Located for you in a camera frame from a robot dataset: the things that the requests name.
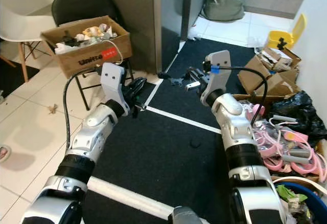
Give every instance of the debris on floor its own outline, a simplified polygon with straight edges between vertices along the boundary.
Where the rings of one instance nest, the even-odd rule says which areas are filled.
[[[58,105],[57,104],[54,104],[53,106],[48,106],[48,109],[50,111],[49,114],[55,114],[57,108],[58,108]]]

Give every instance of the black chair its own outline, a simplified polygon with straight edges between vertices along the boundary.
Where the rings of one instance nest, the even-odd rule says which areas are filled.
[[[124,22],[120,16],[119,10],[112,0],[54,0],[52,3],[52,16],[57,26],[77,21],[81,19],[95,18],[108,15],[118,24],[124,27]],[[130,79],[134,80],[133,72],[129,59],[125,59],[122,65],[129,69]],[[78,77],[75,78],[80,90],[86,110],[90,110],[84,96],[84,89],[92,88],[98,85],[82,87]]]

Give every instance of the plastic bag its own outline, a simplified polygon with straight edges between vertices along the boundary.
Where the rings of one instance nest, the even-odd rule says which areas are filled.
[[[288,124],[287,126],[294,131],[308,135],[312,147],[318,140],[327,139],[325,125],[318,117],[312,100],[305,91],[301,91],[289,99],[273,103],[269,117],[273,117],[273,115],[296,118],[298,124]]]
[[[244,0],[206,0],[201,15],[210,20],[230,21],[243,18]]]

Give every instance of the white chair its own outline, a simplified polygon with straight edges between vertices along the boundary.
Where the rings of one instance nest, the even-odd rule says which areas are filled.
[[[19,43],[18,52],[25,82],[29,80],[25,61],[30,54],[35,59],[33,53],[35,47],[32,48],[30,42],[40,42],[40,33],[55,27],[56,24],[52,16],[19,15],[0,4],[0,37],[6,41]],[[27,57],[25,57],[25,45],[27,45],[31,51]]]

